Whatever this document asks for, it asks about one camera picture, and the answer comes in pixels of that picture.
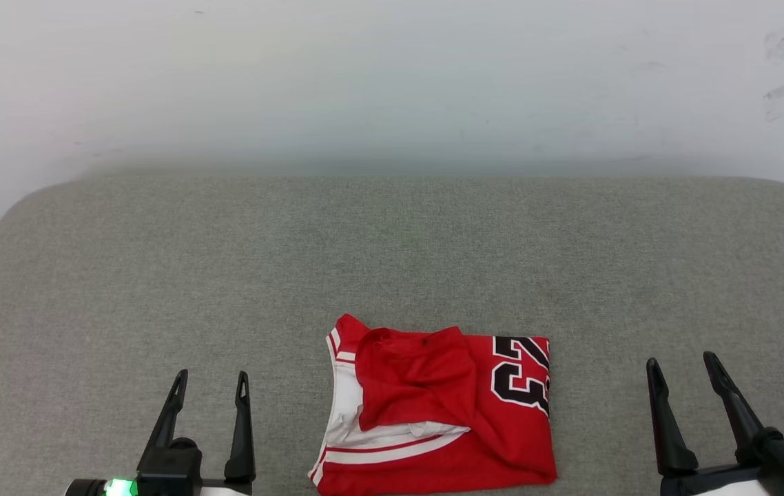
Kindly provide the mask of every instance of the wall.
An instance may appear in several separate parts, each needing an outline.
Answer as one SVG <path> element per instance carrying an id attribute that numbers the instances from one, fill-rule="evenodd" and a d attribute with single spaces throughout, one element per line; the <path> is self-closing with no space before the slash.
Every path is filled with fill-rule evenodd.
<path id="1" fill-rule="evenodd" d="M 784 181 L 784 0 L 0 0 L 0 217 L 153 167 Z"/>

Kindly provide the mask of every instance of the gray tablecloth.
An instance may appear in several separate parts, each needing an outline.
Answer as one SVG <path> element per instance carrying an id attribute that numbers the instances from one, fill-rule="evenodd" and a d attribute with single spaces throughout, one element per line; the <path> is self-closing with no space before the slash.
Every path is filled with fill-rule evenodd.
<path id="1" fill-rule="evenodd" d="M 256 494 L 312 494 L 323 337 L 370 326 L 544 335 L 559 481 L 653 494 L 644 364 L 704 465 L 734 440 L 701 352 L 784 431 L 784 185 L 752 179 L 116 178 L 0 223 L 0 494 L 132 476 L 175 372 L 203 475 L 251 376 Z"/>

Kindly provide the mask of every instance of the basketball jersey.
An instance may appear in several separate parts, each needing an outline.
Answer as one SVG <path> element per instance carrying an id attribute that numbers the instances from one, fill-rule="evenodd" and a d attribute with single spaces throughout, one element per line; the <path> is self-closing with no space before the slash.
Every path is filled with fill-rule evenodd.
<path id="1" fill-rule="evenodd" d="M 334 398 L 309 477 L 322 496 L 549 484 L 548 340 L 368 329 L 326 339 Z"/>

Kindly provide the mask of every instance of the black number with white outline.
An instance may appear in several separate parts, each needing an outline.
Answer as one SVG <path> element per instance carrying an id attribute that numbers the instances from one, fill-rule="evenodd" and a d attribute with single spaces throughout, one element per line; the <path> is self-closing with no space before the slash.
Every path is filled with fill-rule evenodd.
<path id="1" fill-rule="evenodd" d="M 548 371 L 548 357 L 540 346 L 528 337 L 493 336 L 493 355 L 509 358 L 493 368 L 493 393 L 503 402 L 516 403 L 530 408 L 539 408 L 548 415 L 548 389 L 550 381 L 542 382 L 527 377 L 527 387 L 515 387 L 515 379 L 524 377 L 524 365 L 521 364 L 522 351 L 533 359 L 540 367 Z"/>

